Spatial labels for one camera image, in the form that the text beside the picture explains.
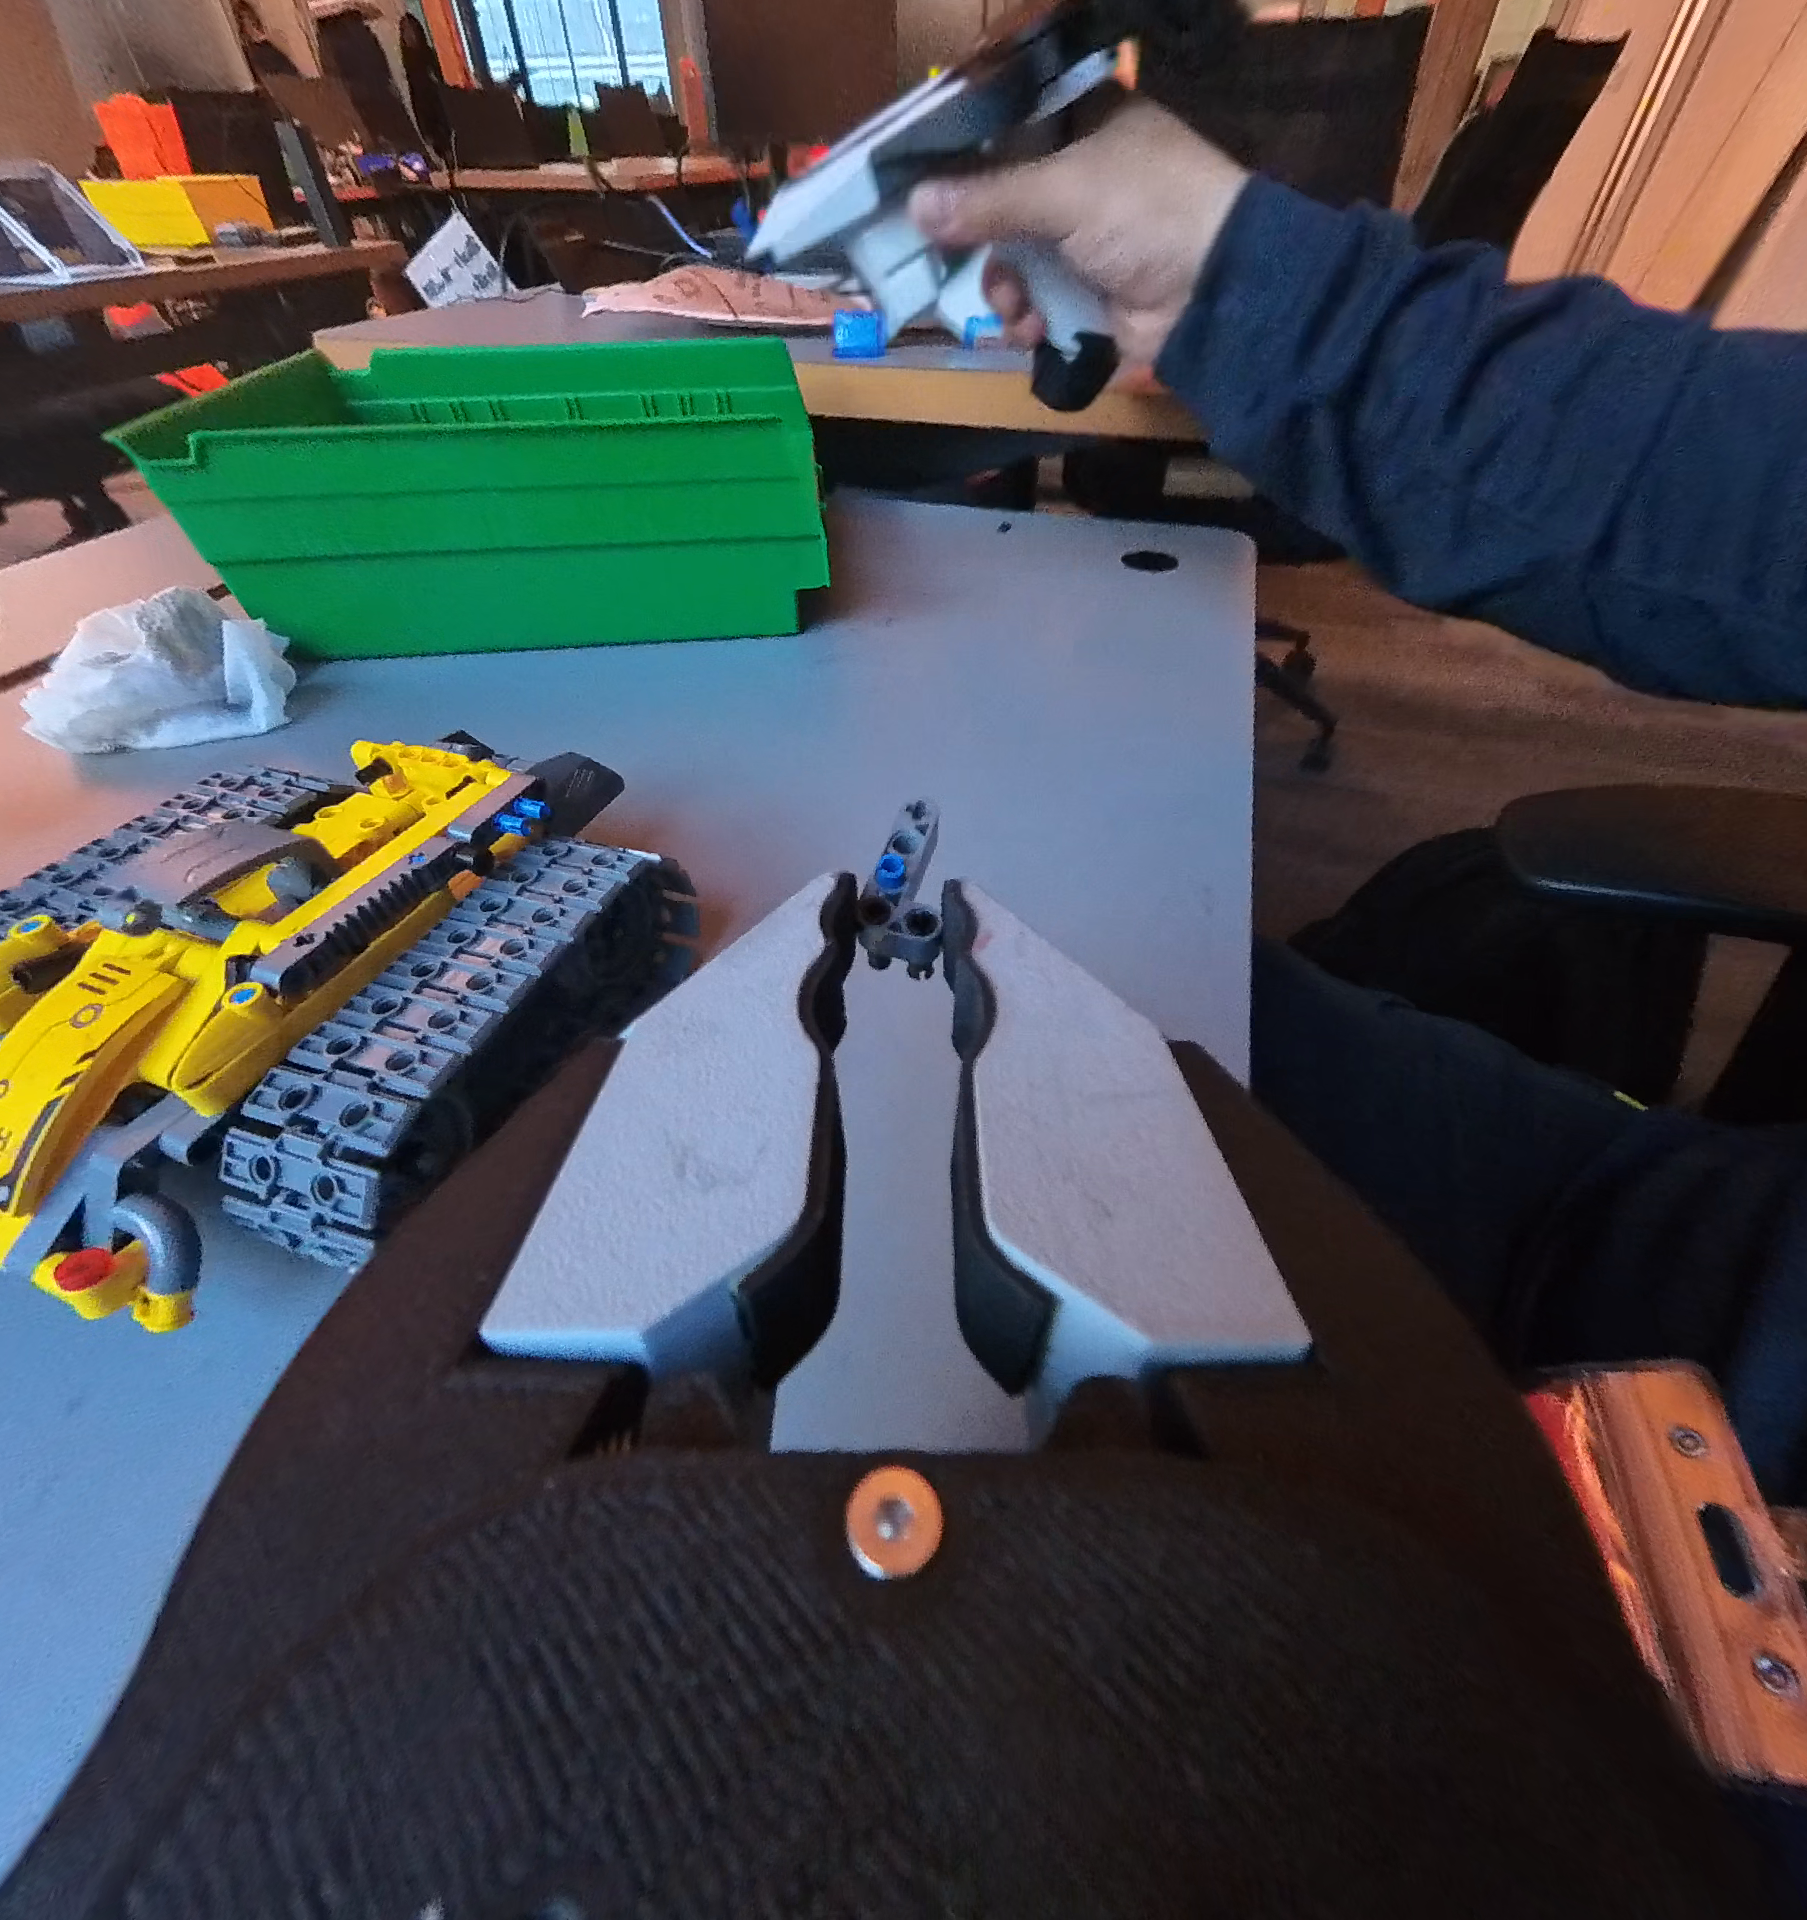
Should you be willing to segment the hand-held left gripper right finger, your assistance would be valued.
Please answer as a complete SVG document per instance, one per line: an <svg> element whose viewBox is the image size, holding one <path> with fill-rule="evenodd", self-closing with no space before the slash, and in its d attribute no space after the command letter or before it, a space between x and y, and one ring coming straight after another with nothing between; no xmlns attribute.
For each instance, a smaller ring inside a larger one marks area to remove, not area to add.
<svg viewBox="0 0 1807 1920"><path fill-rule="evenodd" d="M942 888L962 1063L960 1331L1024 1400L1302 1363L1311 1334L1173 1045L971 880Z"/></svg>

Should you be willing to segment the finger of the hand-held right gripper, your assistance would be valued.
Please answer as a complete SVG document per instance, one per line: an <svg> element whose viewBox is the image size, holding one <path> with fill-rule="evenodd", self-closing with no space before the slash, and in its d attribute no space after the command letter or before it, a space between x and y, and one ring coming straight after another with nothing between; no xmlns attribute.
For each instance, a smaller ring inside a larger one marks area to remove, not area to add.
<svg viewBox="0 0 1807 1920"><path fill-rule="evenodd" d="M747 244L753 267L796 267L903 202L919 179L980 141L973 84L919 84L846 132L773 195Z"/></svg>

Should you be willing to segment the grey toy beam blue pins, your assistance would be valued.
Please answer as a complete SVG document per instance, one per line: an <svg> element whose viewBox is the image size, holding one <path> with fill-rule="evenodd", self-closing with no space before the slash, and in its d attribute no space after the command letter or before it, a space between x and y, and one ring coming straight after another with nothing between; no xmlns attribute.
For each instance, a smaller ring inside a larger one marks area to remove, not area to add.
<svg viewBox="0 0 1807 1920"><path fill-rule="evenodd" d="M903 801L857 900L857 940L874 970L926 980L939 967L941 910L922 900L939 846L939 803Z"/></svg>

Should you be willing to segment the yellow toy tracked robot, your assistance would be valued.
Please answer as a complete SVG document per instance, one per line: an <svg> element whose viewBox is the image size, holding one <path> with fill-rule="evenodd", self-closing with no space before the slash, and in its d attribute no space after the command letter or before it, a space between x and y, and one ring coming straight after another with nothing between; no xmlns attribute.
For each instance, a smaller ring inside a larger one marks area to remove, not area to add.
<svg viewBox="0 0 1807 1920"><path fill-rule="evenodd" d="M467 732L352 747L347 780L196 780L0 892L0 1275L83 1320L196 1313L165 1191L359 1270L580 1044L696 964L698 900L597 844L603 764Z"/></svg>

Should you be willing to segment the person's right forearm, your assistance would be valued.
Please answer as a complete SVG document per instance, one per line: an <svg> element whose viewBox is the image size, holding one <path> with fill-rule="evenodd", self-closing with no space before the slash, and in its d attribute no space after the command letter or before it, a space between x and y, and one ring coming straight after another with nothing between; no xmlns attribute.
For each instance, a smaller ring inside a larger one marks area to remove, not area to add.
<svg viewBox="0 0 1807 1920"><path fill-rule="evenodd" d="M1398 599L1636 692L1807 711L1807 330L1509 284L1252 179L1155 370Z"/></svg>

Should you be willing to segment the grey desk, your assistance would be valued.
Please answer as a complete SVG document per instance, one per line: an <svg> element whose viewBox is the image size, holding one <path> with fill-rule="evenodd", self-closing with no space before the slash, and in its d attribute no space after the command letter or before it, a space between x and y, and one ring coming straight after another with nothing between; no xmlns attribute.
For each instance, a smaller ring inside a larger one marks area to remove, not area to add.
<svg viewBox="0 0 1807 1920"><path fill-rule="evenodd" d="M1248 1057L1248 548L840 496L796 637L313 668L266 740L70 758L0 700L0 888L208 773L337 776L356 740L467 731L627 776L595 829L674 855L723 947L900 801L1169 1037ZM83 1323L0 1279L0 1880L142 1655L223 1469L344 1275L204 1224L196 1324Z"/></svg>

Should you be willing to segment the person's right hand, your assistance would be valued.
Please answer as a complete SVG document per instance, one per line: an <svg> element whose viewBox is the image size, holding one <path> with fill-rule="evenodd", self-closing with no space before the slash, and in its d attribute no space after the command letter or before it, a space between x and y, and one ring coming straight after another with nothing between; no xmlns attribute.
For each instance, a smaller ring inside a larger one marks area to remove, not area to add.
<svg viewBox="0 0 1807 1920"><path fill-rule="evenodd" d="M939 250L987 254L1005 340L1033 349L1046 319L1003 256L1056 250L1098 294L1120 358L1153 366L1252 171L1166 109L1131 99L1051 156L915 184L914 227Z"/></svg>

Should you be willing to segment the printed paper sheet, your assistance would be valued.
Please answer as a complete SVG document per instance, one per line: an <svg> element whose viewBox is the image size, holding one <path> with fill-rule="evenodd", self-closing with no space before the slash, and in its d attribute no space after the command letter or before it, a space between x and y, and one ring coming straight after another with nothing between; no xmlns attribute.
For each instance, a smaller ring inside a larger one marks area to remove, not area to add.
<svg viewBox="0 0 1807 1920"><path fill-rule="evenodd" d="M838 313L870 311L863 296L831 284L810 286L709 263L600 286L583 301L590 315L756 330L831 330Z"/></svg>

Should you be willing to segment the grey topped back table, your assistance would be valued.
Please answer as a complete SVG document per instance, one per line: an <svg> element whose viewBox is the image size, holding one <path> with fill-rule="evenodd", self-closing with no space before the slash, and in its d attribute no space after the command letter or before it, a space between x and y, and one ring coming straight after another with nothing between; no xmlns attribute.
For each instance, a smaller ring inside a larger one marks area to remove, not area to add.
<svg viewBox="0 0 1807 1920"><path fill-rule="evenodd" d="M320 328L315 347L353 370L376 352L408 347L515 347L645 340L744 340L678 317L607 311L553 288L501 300L425 308ZM1112 384L1081 413L1035 399L1031 360L1008 347L968 349L930 340L901 344L878 358L837 358L824 330L782 333L803 404L814 419L1031 436L1196 446L1201 426L1167 393Z"/></svg>

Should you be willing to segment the distant paned window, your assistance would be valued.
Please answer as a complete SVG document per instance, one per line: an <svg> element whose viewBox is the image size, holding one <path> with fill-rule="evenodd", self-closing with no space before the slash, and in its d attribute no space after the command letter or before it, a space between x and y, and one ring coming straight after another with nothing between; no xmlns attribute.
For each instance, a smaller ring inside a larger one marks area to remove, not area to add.
<svg viewBox="0 0 1807 1920"><path fill-rule="evenodd" d="M674 99L659 1L468 1L470 58L542 107L595 107L603 85Z"/></svg>

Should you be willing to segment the white sign card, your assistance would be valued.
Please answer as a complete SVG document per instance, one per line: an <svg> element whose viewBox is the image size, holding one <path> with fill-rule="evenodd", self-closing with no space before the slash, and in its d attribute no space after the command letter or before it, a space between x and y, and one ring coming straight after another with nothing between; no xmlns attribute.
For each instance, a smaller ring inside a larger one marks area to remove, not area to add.
<svg viewBox="0 0 1807 1920"><path fill-rule="evenodd" d="M406 260L403 276L425 308L508 297L515 286L464 212L451 210Z"/></svg>

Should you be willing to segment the green plastic bin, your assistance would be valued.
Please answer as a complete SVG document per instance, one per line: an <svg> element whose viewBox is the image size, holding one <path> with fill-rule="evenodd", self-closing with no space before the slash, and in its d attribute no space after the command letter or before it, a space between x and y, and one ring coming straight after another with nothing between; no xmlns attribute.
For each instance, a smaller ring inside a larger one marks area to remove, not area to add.
<svg viewBox="0 0 1807 1920"><path fill-rule="evenodd" d="M775 337L311 349L104 437L296 659L789 636L833 580Z"/></svg>

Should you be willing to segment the yellow storage bin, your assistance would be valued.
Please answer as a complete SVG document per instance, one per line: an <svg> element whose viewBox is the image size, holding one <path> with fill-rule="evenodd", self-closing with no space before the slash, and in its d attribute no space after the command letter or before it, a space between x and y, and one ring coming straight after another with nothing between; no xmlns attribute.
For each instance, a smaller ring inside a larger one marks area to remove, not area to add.
<svg viewBox="0 0 1807 1920"><path fill-rule="evenodd" d="M152 179L80 179L80 191L133 248L196 250L230 244L225 227L273 233L275 218L254 174L171 174Z"/></svg>

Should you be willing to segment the orange storage bin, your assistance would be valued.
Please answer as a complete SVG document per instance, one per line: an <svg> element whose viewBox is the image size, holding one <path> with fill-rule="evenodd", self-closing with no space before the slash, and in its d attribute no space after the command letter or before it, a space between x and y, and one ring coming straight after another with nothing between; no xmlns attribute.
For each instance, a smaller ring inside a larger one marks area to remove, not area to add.
<svg viewBox="0 0 1807 1920"><path fill-rule="evenodd" d="M196 172L186 132L168 99L115 92L93 103L102 143L122 179L168 179Z"/></svg>

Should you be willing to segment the white crumpled tissue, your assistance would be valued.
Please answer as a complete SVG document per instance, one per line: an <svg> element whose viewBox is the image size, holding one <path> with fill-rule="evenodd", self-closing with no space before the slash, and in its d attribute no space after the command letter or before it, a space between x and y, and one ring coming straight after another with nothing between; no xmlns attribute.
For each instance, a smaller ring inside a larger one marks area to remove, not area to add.
<svg viewBox="0 0 1807 1920"><path fill-rule="evenodd" d="M296 668L230 599L168 587L85 616L24 694L28 737L68 755L166 752L275 732Z"/></svg>

